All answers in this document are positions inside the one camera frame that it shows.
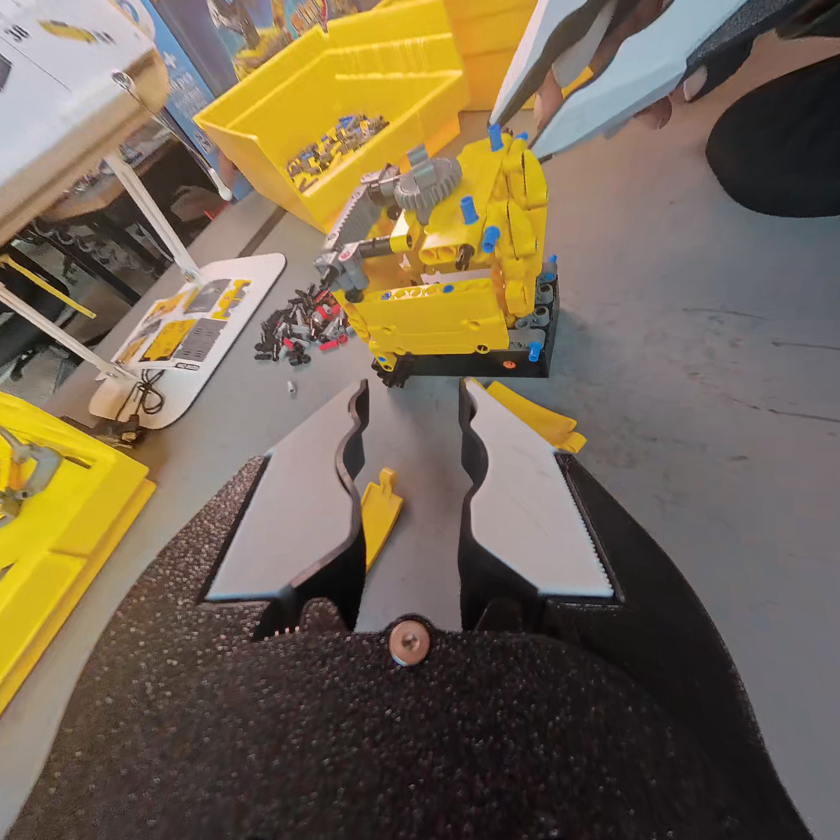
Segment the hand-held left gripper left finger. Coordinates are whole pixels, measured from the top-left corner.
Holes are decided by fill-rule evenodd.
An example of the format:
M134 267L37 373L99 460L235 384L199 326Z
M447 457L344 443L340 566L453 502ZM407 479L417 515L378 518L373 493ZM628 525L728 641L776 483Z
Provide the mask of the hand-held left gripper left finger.
M284 632L323 599L356 628L366 566L355 479L369 420L368 381L353 381L271 449L205 579L205 605L264 603L257 631Z

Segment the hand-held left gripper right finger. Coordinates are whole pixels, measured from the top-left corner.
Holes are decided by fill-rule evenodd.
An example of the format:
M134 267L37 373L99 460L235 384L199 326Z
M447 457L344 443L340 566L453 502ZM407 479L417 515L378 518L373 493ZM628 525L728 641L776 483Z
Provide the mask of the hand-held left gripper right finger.
M470 479L458 539L466 631L510 611L527 631L551 602L611 610L621 586L559 447L539 430L548 413L498 383L458 386L461 463Z

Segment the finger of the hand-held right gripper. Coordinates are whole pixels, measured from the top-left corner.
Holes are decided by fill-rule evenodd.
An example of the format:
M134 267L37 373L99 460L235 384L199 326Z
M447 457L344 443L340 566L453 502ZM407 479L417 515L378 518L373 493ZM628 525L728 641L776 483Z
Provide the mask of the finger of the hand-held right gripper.
M538 1L500 85L492 121L506 123L534 98L536 127L547 130L564 104L603 73L613 24L613 1Z
M531 152L547 161L603 133L618 130L667 97L706 65L712 39L735 22L743 1L676 1L656 20L629 36L612 61L571 93L532 141Z

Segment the yellow lego panel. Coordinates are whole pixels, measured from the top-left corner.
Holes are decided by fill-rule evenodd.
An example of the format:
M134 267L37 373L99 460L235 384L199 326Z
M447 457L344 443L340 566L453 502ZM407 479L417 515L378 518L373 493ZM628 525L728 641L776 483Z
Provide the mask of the yellow lego panel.
M486 392L554 449L576 455L585 446L586 437L577 430L573 418L545 408L498 381L489 383Z
M377 482L370 482L361 498L365 540L365 571L384 548L403 510L404 499L396 493L397 473L384 467Z

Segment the yellow bin with large parts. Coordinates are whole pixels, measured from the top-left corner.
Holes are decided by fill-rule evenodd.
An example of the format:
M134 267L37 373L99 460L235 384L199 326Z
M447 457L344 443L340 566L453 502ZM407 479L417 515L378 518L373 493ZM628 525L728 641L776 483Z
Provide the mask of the yellow bin with large parts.
M123 451L14 395L1 394L1 433L53 448L48 487L1 527L1 711L152 497L149 470ZM1 489L9 467L1 440Z

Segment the yellow lego robot model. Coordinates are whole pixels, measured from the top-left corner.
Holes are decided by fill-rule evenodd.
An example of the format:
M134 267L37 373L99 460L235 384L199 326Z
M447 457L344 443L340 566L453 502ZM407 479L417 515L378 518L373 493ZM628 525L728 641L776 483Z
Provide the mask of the yellow lego robot model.
M550 372L558 257L529 135L492 123L456 156L365 173L314 260L387 386Z

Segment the instruction booklet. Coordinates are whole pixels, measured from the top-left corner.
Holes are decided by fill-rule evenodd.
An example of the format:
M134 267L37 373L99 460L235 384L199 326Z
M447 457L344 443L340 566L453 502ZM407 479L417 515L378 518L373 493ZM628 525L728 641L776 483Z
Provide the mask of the instruction booklet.
M158 110L168 76L150 36L109 1L2 1L2 184L103 117L125 90Z

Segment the person's right forearm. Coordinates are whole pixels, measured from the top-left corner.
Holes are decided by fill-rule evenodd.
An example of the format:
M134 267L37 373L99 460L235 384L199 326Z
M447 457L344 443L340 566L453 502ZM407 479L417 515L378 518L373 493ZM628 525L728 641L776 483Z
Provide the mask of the person's right forearm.
M839 57L774 78L736 100L707 141L730 198L772 217L839 215Z

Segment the pile of lego pins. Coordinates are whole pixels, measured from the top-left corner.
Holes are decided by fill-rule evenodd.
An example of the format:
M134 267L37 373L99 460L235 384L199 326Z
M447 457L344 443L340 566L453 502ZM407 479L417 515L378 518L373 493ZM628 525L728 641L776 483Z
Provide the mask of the pile of lego pins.
M257 362L285 362L301 367L346 344L352 330L349 317L325 286L296 289L284 307L260 325L255 344Z

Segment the pile of small lego parts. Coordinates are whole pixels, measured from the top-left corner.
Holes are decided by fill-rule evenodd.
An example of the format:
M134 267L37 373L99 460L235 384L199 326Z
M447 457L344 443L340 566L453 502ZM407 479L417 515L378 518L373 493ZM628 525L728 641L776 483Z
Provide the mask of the pile of small lego parts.
M357 113L341 117L319 140L290 157L287 175L299 193L305 193L389 126L390 121L383 115L369 118Z

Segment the person's right hand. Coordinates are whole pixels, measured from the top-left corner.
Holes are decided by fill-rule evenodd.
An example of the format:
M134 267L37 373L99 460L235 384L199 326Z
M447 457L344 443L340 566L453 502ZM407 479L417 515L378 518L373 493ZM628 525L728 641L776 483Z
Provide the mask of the person's right hand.
M644 112L626 123L626 129L665 130L700 119L715 118L723 109L740 96L750 92L766 81L783 74L809 66L819 60L838 55L837 38L804 38L779 40L776 37L760 38L744 65L719 88L695 101L683 100L677 92L671 99L670 117L665 112Z

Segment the empty yellow bin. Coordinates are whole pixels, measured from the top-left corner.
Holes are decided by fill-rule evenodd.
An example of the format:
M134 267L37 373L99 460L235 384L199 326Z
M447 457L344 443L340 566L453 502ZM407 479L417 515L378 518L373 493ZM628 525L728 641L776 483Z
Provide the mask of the empty yellow bin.
M464 112L492 110L501 83L537 3L445 1L469 98Z

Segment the yellow sticker sheet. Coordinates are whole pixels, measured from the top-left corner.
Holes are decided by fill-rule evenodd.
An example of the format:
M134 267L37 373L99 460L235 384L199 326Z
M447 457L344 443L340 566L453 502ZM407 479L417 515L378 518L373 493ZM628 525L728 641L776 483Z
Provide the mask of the yellow sticker sheet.
M215 279L156 301L112 362L124 370L199 370L215 347L235 335L235 310L252 286L244 278Z

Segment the grey curved panel with clip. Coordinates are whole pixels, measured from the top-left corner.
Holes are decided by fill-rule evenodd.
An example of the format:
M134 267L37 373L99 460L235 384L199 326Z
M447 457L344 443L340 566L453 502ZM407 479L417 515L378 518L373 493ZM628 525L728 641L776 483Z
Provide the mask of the grey curved panel with clip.
M53 448L25 443L2 430L9 447L9 467L1 491L2 525L16 519L29 499L42 493L56 475L62 455Z

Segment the yellow bin with small parts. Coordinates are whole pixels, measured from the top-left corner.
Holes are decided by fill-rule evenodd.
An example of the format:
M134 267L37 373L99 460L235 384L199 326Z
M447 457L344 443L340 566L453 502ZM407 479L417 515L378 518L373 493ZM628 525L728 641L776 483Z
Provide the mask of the yellow bin with small parts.
M315 28L201 111L196 121L256 191L327 233L361 177L459 133L468 87L445 8L406 4ZM387 126L301 192L287 165L341 117Z

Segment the blue robot kit box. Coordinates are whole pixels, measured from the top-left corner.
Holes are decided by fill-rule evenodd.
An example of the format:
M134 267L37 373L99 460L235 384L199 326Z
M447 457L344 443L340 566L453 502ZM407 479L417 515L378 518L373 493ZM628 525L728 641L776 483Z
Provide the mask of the blue robot kit box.
M234 201L252 191L195 116L310 28L370 11L373 1L119 1L149 36L170 93L161 116L215 170Z

